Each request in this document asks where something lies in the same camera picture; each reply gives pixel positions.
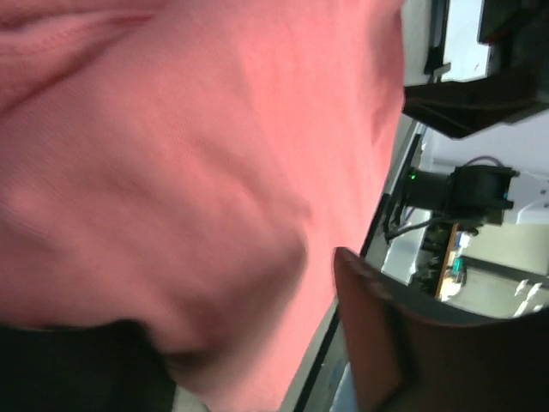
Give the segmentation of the red t shirt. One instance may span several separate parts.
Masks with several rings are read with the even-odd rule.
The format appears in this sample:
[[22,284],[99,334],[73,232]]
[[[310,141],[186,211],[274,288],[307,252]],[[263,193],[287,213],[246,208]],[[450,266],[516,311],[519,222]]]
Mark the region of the red t shirt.
[[211,410],[277,410],[389,170],[401,7],[2,2],[2,323],[134,321]]

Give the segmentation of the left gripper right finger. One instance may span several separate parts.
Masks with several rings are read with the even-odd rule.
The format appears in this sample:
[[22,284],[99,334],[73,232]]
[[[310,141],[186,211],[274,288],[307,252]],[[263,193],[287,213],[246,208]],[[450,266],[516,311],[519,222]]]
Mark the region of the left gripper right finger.
[[361,411],[545,411],[548,311],[468,312],[335,250],[338,313]]

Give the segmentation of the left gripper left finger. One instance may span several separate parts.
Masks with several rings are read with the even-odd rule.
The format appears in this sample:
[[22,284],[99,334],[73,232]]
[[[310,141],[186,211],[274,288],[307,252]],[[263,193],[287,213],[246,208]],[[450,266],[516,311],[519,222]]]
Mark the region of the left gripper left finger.
[[170,411],[175,391],[138,324],[1,328],[3,411]]

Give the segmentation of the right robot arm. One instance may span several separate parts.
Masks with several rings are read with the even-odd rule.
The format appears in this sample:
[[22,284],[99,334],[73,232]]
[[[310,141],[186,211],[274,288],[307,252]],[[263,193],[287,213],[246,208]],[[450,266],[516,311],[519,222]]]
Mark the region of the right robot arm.
[[[548,66],[524,64],[469,82],[405,88],[404,113],[461,140],[496,124],[514,124],[548,108]],[[433,221],[461,227],[548,222],[548,174],[519,171],[495,160],[468,161],[450,174],[409,169],[401,182],[407,206]]]

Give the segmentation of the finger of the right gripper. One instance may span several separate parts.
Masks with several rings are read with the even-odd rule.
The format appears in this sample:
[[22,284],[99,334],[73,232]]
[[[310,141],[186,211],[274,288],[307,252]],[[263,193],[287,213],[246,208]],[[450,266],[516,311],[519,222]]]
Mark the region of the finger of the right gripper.
[[403,113],[452,139],[548,109],[548,65],[523,64],[470,82],[405,87]]

